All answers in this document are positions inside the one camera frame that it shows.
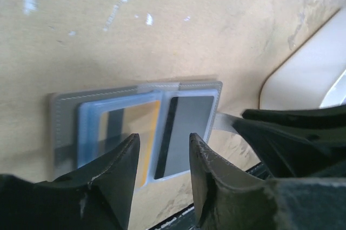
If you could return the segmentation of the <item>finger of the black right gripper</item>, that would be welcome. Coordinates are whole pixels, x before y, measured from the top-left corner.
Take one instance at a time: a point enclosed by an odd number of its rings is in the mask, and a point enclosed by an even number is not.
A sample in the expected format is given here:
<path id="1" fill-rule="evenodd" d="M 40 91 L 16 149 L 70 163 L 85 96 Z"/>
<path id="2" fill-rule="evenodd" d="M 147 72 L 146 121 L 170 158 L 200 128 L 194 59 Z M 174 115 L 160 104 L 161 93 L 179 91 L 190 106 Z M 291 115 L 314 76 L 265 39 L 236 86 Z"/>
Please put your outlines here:
<path id="1" fill-rule="evenodd" d="M 245 110 L 232 127 L 273 177 L 345 177 L 345 107 Z"/>

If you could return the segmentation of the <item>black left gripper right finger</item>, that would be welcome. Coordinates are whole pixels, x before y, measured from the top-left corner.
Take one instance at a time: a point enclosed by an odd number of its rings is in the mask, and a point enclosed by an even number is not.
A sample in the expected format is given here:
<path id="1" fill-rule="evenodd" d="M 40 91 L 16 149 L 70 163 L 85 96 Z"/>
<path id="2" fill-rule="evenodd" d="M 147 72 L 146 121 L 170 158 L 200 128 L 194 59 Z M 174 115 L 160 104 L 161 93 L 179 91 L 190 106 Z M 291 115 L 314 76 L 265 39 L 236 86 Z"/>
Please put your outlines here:
<path id="1" fill-rule="evenodd" d="M 200 229 L 345 229 L 344 178 L 259 179 L 189 137 L 193 201 Z"/>

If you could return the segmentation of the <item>grey card holder wallet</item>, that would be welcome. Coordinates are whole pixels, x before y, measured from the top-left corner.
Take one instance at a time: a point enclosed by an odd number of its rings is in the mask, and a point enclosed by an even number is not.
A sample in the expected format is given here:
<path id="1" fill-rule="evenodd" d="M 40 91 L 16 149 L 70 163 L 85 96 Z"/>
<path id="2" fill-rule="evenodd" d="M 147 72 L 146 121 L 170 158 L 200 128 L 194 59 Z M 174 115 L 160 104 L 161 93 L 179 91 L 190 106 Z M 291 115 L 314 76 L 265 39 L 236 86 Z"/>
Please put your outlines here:
<path id="1" fill-rule="evenodd" d="M 189 134 L 208 141 L 214 129 L 233 131 L 233 116 L 217 112 L 221 90 L 220 81 L 201 80 L 52 95 L 53 176 L 86 165 L 133 133 L 141 140 L 136 188 L 189 172 Z"/>

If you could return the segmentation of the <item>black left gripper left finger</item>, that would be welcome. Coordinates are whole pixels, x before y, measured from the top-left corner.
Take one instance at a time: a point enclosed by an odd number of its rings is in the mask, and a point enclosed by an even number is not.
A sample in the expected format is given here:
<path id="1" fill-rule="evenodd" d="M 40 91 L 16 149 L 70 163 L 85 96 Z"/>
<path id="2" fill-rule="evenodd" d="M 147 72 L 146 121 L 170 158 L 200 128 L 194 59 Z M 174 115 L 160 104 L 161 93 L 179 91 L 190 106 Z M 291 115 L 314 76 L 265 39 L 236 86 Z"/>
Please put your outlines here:
<path id="1" fill-rule="evenodd" d="M 139 140 L 54 181 L 1 174 L 1 229 L 127 229 Z"/>

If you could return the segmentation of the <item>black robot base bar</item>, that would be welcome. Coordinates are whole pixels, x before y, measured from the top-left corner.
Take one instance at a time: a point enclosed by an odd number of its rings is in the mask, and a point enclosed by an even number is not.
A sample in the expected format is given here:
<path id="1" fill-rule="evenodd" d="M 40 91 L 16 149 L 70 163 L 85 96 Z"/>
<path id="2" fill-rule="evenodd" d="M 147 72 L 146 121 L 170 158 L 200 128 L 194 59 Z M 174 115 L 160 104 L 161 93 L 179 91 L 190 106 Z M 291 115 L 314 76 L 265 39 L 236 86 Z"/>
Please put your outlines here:
<path id="1" fill-rule="evenodd" d="M 256 164 L 255 166 L 246 170 L 246 172 L 262 180 L 271 177 L 270 173 L 267 171 L 263 163 Z M 154 225 L 150 229 L 199 229 L 199 221 L 205 218 L 206 209 L 212 208 L 212 205 L 213 201 L 209 197 L 207 197 L 207 207 L 203 207 L 200 219 L 196 216 L 195 204 L 191 204 L 181 211 L 175 213 L 174 215 Z"/>

